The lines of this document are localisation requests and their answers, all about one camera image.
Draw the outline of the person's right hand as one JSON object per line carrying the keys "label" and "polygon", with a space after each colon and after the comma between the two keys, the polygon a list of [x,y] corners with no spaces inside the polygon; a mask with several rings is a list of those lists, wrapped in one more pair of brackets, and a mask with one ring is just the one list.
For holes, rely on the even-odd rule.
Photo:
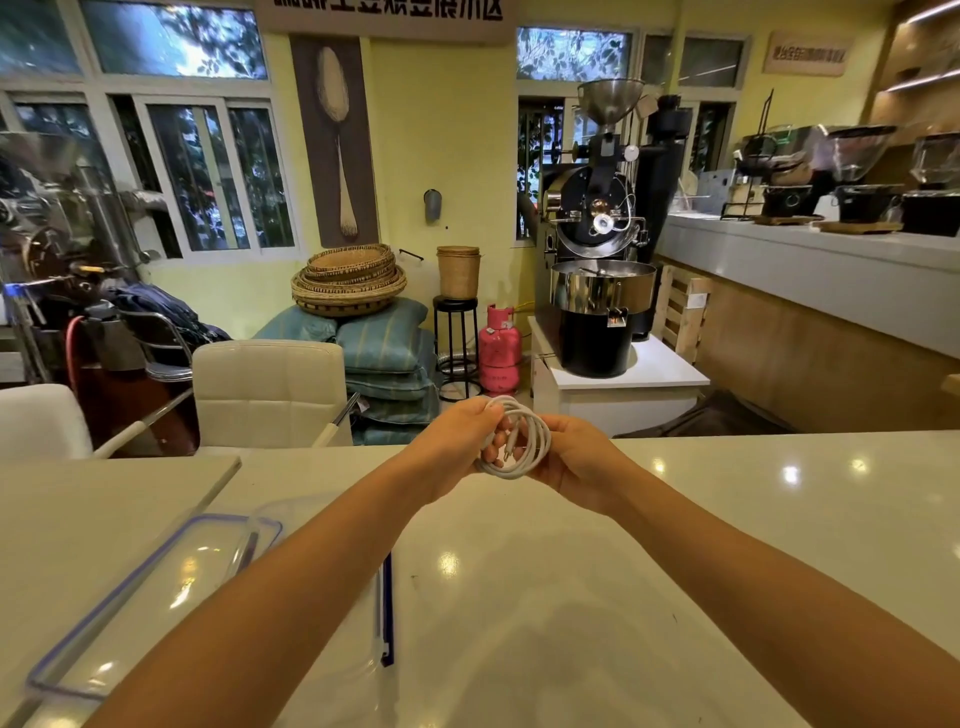
{"label": "person's right hand", "polygon": [[577,419],[572,443],[550,443],[546,455],[527,472],[571,504],[617,520],[642,468],[600,429]]}

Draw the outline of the person's right forearm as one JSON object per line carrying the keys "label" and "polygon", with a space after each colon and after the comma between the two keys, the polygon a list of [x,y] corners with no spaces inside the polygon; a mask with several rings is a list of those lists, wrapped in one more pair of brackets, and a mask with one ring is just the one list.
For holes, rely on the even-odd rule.
{"label": "person's right forearm", "polygon": [[960,728],[960,661],[632,463],[609,515],[812,728]]}

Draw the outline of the black metal stool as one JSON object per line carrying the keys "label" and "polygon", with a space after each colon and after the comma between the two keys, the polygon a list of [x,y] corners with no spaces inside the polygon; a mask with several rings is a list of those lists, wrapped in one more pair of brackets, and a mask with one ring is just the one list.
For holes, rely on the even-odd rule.
{"label": "black metal stool", "polygon": [[442,403],[455,404],[480,395],[478,335],[478,299],[433,298],[436,378]]}

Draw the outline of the tall woven basket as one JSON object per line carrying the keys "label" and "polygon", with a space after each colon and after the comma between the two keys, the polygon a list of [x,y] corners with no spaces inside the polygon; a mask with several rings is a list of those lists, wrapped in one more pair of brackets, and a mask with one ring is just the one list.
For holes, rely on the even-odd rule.
{"label": "tall woven basket", "polygon": [[476,299],[482,255],[477,247],[438,246],[439,294],[456,301]]}

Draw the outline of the wooden pallet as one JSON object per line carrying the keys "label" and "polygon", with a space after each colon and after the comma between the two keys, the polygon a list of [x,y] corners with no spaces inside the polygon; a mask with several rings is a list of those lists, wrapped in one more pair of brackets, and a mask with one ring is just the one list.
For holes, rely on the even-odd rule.
{"label": "wooden pallet", "polygon": [[698,358],[713,283],[673,264],[660,270],[651,336],[690,365]]}

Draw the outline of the small woven tray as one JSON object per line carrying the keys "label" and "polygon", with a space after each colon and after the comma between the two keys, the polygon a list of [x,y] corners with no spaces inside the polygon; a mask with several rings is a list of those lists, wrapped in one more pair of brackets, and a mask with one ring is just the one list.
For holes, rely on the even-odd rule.
{"label": "small woven tray", "polygon": [[309,258],[300,273],[318,285],[356,285],[384,276],[396,268],[396,257],[382,244],[326,249]]}

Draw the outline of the black coffee roaster machine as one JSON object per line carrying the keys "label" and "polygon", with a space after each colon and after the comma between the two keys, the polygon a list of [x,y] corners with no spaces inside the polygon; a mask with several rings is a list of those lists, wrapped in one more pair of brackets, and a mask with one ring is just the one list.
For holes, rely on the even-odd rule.
{"label": "black coffee roaster machine", "polygon": [[620,170],[640,148],[619,123],[642,100],[640,79],[594,79],[578,88],[581,111],[597,124],[570,163],[545,165],[536,211],[534,319],[560,366],[611,379],[629,368],[636,322],[651,308],[656,270],[637,261],[646,220]]}

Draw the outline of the white padded chair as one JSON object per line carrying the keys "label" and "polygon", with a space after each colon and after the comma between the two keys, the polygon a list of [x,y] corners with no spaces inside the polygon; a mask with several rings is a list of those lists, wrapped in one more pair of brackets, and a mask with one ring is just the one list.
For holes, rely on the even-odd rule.
{"label": "white padded chair", "polygon": [[196,455],[353,445],[344,350],[332,343],[247,339],[192,356]]}
{"label": "white padded chair", "polygon": [[43,383],[0,390],[0,462],[109,459],[192,394],[187,389],[94,447],[83,410],[70,388]]}

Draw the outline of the black exhaust cylinder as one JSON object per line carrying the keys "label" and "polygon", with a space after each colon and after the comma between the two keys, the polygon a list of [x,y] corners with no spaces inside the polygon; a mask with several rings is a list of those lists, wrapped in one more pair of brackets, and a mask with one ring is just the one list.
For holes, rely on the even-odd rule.
{"label": "black exhaust cylinder", "polygon": [[659,292],[660,266],[654,261],[670,205],[679,186],[684,166],[684,156],[690,137],[693,110],[681,106],[681,96],[668,94],[657,101],[657,111],[648,124],[648,138],[656,154],[651,162],[650,192],[652,221],[650,223],[650,262],[654,266],[654,295]]}

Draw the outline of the black coffee grinder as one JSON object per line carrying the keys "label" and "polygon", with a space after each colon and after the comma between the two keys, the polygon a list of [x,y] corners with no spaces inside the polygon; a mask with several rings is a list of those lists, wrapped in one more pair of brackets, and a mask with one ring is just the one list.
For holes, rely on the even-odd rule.
{"label": "black coffee grinder", "polygon": [[814,126],[780,126],[767,129],[777,142],[772,176],[764,192],[762,212],[767,218],[813,217],[814,170],[812,160],[826,129]]}
{"label": "black coffee grinder", "polygon": [[909,172],[917,188],[902,195],[902,230],[911,235],[959,237],[960,130],[918,137]]}
{"label": "black coffee grinder", "polygon": [[840,223],[880,223],[900,200],[902,185],[866,182],[897,131],[897,125],[859,125],[834,127],[825,135]]}

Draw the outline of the blue jacket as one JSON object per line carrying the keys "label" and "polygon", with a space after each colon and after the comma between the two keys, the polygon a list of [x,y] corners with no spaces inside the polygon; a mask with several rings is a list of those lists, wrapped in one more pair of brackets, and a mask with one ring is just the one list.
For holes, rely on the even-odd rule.
{"label": "blue jacket", "polygon": [[192,350],[233,339],[222,328],[200,321],[187,303],[150,283],[112,280],[103,285],[102,296],[118,310],[164,316]]}

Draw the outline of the black metal stand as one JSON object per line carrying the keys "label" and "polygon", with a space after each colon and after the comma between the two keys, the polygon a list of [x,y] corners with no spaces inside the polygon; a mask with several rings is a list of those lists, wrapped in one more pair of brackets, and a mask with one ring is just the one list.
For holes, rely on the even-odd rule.
{"label": "black metal stand", "polygon": [[756,133],[741,140],[733,151],[733,175],[726,201],[721,210],[722,220],[748,221],[762,212],[764,192],[772,176],[772,161],[778,142],[767,131],[775,91],[771,89],[761,109]]}

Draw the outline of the steel roasting machine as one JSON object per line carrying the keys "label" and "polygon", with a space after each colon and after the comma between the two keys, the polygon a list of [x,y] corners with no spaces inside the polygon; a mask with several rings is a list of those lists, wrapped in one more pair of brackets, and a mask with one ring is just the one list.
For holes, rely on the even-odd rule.
{"label": "steel roasting machine", "polygon": [[141,347],[105,300],[109,284],[139,281],[160,254],[141,249],[134,223],[165,213],[161,193],[118,191],[74,136],[0,131],[0,301],[25,383],[66,383],[66,331],[107,371],[142,370]]}

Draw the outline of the chrome frame chair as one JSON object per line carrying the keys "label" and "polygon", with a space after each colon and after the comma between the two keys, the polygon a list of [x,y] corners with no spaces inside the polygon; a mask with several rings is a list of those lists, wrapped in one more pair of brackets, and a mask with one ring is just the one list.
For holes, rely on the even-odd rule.
{"label": "chrome frame chair", "polygon": [[159,383],[192,383],[192,352],[174,322],[150,311],[118,309],[118,316],[145,358],[147,376]]}

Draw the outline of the large white frame window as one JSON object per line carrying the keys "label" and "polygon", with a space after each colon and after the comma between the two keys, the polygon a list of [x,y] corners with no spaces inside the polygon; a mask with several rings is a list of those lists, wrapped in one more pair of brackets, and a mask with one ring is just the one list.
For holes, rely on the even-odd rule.
{"label": "large white frame window", "polygon": [[302,252],[272,71],[254,0],[0,0],[0,137],[76,145],[144,261]]}

